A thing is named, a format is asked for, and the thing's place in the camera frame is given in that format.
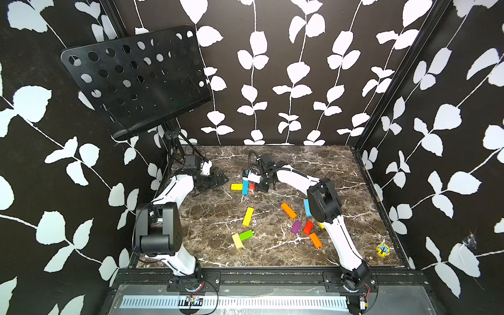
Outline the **cyan block group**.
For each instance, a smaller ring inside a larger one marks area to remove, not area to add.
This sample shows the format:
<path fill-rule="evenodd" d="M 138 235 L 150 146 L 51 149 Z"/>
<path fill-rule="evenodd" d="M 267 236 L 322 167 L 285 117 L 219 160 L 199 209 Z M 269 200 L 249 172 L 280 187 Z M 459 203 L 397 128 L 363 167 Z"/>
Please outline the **cyan block group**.
<path fill-rule="evenodd" d="M 304 199 L 303 200 L 303 204 L 304 204 L 304 209 L 305 209 L 306 216 L 307 217 L 311 217 L 312 214 L 311 214 L 311 209 L 310 209 L 310 204 L 309 204 L 308 199 Z"/>
<path fill-rule="evenodd" d="M 243 182 L 242 182 L 242 195 L 246 196 L 246 195 L 248 195 L 248 192 L 249 192 L 249 181 L 243 180 Z"/>

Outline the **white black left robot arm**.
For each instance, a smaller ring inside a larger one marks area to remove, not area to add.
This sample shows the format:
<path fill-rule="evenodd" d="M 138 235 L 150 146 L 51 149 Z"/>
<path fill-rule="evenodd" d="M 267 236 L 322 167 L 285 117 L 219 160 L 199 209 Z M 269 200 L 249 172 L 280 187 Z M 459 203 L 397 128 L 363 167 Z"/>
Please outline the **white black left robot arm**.
<path fill-rule="evenodd" d="M 176 276 L 194 276 L 198 261 L 182 245 L 179 208 L 195 191 L 202 194 L 228 182 L 224 171 L 197 155 L 185 157 L 167 186 L 151 202 L 136 209 L 133 251 L 169 267 Z"/>

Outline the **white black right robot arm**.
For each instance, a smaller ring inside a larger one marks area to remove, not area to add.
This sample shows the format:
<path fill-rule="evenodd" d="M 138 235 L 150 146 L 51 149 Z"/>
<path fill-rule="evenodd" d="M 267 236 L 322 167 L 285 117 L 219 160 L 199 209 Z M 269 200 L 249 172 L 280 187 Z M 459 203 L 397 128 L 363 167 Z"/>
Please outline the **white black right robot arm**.
<path fill-rule="evenodd" d="M 260 176 L 262 181 L 290 185 L 306 195 L 311 216 L 324 226 L 336 249 L 344 288 L 350 292 L 361 289 L 370 266 L 358 253 L 346 228 L 341 199 L 334 183 L 329 178 L 306 175 L 287 164 L 253 165 L 250 173 Z"/>

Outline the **orange long block upper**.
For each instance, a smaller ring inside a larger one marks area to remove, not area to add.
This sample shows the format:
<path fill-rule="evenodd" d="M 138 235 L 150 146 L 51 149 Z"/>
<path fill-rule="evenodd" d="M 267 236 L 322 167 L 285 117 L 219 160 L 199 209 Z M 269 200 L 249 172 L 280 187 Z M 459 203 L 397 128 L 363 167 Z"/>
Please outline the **orange long block upper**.
<path fill-rule="evenodd" d="M 280 207 L 286 212 L 290 219 L 297 218 L 296 212 L 286 202 L 282 203 Z"/>

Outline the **yellow long block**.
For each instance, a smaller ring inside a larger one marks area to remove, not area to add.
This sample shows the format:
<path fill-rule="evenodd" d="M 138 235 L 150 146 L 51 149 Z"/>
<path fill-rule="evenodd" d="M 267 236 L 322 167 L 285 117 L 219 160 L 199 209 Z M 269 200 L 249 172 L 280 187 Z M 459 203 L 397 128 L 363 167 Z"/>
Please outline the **yellow long block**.
<path fill-rule="evenodd" d="M 248 207 L 248 209 L 246 211 L 246 214 L 245 214 L 245 217 L 244 217 L 244 220 L 242 222 L 242 225 L 244 227 L 249 227 L 250 226 L 253 213 L 254 213 L 254 209 L 252 207 Z"/>

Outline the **purple block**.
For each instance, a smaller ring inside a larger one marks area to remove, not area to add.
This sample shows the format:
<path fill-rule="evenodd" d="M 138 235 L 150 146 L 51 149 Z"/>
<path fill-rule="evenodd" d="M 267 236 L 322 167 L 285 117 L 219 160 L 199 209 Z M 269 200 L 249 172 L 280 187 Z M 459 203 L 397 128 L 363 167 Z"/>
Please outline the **purple block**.
<path fill-rule="evenodd" d="M 291 232 L 292 232 L 293 234 L 298 234 L 298 233 L 299 233 L 299 230 L 300 230 L 300 228 L 301 228 L 301 226 L 302 226 L 302 223 L 301 223 L 300 221 L 297 221 L 297 220 L 296 220 L 296 221 L 294 222 L 293 226 L 291 227 Z"/>

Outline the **green block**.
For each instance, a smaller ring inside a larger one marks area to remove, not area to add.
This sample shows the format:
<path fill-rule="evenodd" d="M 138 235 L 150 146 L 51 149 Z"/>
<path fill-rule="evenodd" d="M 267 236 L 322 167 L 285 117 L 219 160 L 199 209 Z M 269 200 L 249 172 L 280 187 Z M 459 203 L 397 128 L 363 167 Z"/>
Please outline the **green block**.
<path fill-rule="evenodd" d="M 248 240 L 254 236 L 254 232 L 252 230 L 245 231 L 239 234 L 239 238 L 241 241 Z"/>

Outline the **light yellow-green block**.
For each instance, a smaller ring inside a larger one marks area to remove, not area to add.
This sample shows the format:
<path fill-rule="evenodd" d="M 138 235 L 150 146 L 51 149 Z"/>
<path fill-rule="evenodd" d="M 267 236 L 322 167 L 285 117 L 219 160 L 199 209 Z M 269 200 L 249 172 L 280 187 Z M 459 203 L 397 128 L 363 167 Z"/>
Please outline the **light yellow-green block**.
<path fill-rule="evenodd" d="M 234 243 L 236 249 L 241 249 L 244 247 L 239 234 L 233 234 L 232 240 L 233 240 L 233 243 Z"/>

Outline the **red block right group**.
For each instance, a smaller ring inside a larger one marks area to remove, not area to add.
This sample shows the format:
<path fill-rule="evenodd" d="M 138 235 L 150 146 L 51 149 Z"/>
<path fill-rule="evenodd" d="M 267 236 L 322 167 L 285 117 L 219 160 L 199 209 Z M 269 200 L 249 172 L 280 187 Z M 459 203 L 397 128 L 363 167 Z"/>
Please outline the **red block right group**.
<path fill-rule="evenodd" d="M 310 235 L 312 233 L 312 228 L 314 226 L 314 223 L 311 221 L 307 221 L 305 227 L 303 228 L 303 233 L 305 235 Z"/>

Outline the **orange block lower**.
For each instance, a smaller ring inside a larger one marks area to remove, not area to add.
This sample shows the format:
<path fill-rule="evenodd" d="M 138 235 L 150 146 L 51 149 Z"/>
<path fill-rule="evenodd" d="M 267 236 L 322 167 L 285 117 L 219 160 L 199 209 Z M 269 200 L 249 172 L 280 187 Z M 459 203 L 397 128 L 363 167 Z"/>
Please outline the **orange block lower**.
<path fill-rule="evenodd" d="M 311 239 L 315 248 L 319 249 L 322 247 L 322 243 L 321 243 L 319 237 L 316 235 L 316 233 L 310 234 L 309 238 Z"/>

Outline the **black perforated music stand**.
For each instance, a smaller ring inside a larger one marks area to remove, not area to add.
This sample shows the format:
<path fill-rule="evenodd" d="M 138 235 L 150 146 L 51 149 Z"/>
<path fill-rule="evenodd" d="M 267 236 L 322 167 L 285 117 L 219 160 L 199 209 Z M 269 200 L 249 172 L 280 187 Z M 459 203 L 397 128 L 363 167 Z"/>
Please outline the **black perforated music stand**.
<path fill-rule="evenodd" d="M 60 61 L 112 138 L 129 140 L 212 100 L 196 31 L 189 25 L 65 49 Z"/>

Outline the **yellow blue small toy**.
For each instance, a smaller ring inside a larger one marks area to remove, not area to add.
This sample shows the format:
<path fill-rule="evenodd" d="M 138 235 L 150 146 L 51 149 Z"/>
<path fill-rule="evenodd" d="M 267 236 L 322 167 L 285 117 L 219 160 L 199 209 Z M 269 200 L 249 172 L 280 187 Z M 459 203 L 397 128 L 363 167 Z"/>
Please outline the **yellow blue small toy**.
<path fill-rule="evenodd" d="M 378 256 L 388 257 L 390 255 L 391 249 L 387 244 L 381 243 L 376 247 Z"/>

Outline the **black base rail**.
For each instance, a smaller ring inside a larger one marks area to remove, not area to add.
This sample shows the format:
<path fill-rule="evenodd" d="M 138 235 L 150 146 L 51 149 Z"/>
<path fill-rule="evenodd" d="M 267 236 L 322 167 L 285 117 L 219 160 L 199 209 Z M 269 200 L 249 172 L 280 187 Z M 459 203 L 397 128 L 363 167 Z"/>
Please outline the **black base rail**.
<path fill-rule="evenodd" d="M 402 267 L 373 267 L 360 287 L 350 287 L 342 272 L 329 267 L 282 268 L 202 268 L 194 276 L 176 276 L 170 269 L 121 269 L 112 284 L 113 290 L 122 285 L 160 286 L 163 292 L 186 293 L 223 290 L 224 286 L 322 286 L 328 293 L 358 295 L 377 293 L 387 286 L 419 286 L 429 288 L 426 276 L 417 270 Z"/>

